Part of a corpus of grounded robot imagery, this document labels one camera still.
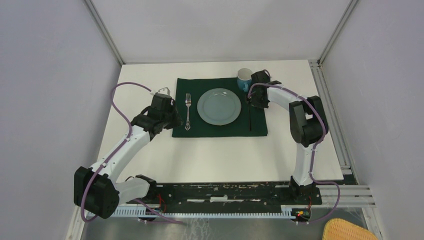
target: gray plate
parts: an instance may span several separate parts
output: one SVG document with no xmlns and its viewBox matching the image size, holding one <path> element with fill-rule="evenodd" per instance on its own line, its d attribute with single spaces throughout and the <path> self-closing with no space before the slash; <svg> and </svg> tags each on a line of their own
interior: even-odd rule
<svg viewBox="0 0 424 240">
<path fill-rule="evenodd" d="M 225 88 L 214 88 L 205 92 L 197 102 L 201 119 L 212 125 L 232 123 L 240 114 L 242 104 L 239 97 Z"/>
</svg>

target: yellow woven basket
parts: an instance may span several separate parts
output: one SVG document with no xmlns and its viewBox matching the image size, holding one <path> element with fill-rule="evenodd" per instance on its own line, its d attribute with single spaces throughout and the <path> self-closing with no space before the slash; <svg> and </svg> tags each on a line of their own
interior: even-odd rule
<svg viewBox="0 0 424 240">
<path fill-rule="evenodd" d="M 370 231 L 341 218 L 328 221 L 322 240 L 378 240 Z"/>
</svg>

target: green cloth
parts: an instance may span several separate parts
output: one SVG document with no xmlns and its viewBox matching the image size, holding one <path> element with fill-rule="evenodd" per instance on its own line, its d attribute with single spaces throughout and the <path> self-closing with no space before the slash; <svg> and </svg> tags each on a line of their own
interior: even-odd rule
<svg viewBox="0 0 424 240">
<path fill-rule="evenodd" d="M 222 126 L 205 122 L 199 115 L 197 105 L 200 97 L 211 89 L 223 88 L 234 92 L 241 102 L 238 118 Z M 191 94 L 190 130 L 186 130 L 187 107 L 186 93 Z M 249 106 L 246 103 L 247 93 L 237 86 L 237 78 L 217 79 L 181 79 L 176 82 L 175 102 L 183 125 L 172 130 L 174 138 L 214 138 L 214 137 L 259 137 L 268 134 L 267 121 L 263 109 L 250 106 L 251 130 L 249 130 Z"/>
</svg>

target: mug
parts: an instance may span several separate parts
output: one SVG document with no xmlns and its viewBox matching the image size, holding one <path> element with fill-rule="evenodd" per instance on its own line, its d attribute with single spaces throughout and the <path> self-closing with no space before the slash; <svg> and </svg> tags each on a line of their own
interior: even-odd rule
<svg viewBox="0 0 424 240">
<path fill-rule="evenodd" d="M 237 85 L 240 90 L 247 93 L 252 83 L 252 70 L 248 68 L 242 68 L 237 72 Z"/>
</svg>

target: silver fork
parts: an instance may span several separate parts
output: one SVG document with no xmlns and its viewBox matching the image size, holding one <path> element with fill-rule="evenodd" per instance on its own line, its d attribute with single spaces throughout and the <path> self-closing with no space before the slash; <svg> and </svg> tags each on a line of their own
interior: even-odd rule
<svg viewBox="0 0 424 240">
<path fill-rule="evenodd" d="M 188 131 L 190 129 L 189 109 L 190 109 L 190 106 L 192 105 L 192 96 L 190 95 L 190 93 L 185 94 L 185 105 L 187 106 L 187 121 L 185 121 L 185 130 Z"/>
</svg>

